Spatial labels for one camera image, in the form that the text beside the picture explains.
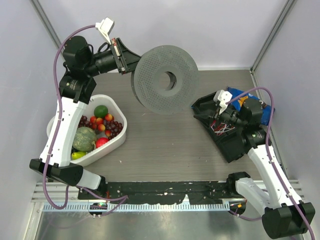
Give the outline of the grey perforated cable spool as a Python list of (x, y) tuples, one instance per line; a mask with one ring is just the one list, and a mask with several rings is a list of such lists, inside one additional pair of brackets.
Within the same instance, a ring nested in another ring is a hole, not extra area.
[(200, 74), (191, 55), (173, 45), (157, 46), (144, 53), (131, 74), (138, 102), (160, 115), (172, 115), (191, 106)]

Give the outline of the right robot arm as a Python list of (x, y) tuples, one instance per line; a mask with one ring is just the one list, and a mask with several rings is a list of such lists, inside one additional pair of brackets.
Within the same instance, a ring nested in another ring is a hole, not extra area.
[(245, 197), (259, 213), (271, 239), (302, 235), (311, 230), (315, 208), (304, 202), (294, 190), (276, 158), (266, 131), (261, 126), (265, 104), (248, 98), (240, 109), (230, 104), (222, 110), (212, 98), (200, 98), (191, 108), (228, 163), (247, 155), (265, 185), (260, 189), (246, 172), (229, 174), (226, 193), (233, 198)]

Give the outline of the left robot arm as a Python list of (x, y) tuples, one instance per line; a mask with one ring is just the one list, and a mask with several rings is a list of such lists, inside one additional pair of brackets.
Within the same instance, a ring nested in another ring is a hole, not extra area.
[(68, 37), (62, 44), (65, 73), (58, 83), (57, 110), (43, 152), (31, 159), (29, 167), (47, 179), (89, 189), (93, 198), (100, 200), (107, 193), (103, 176), (84, 170), (71, 162), (71, 149), (78, 124), (89, 105), (96, 87), (95, 76), (118, 70), (120, 74), (133, 72), (141, 56), (129, 50), (120, 38), (107, 42), (106, 50), (97, 52), (82, 36)]

